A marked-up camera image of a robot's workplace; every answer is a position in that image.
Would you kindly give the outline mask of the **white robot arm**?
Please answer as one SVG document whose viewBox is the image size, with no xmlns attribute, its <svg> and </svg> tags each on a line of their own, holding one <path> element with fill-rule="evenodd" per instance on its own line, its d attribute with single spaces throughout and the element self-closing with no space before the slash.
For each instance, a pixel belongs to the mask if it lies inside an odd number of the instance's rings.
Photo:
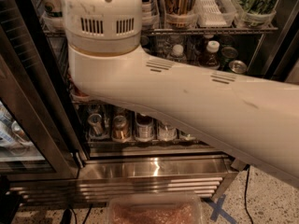
<svg viewBox="0 0 299 224">
<path fill-rule="evenodd" d="M 141 0 L 61 1 L 69 73 L 80 91 L 299 186 L 297 86 L 149 55 L 140 45 Z"/>
</svg>

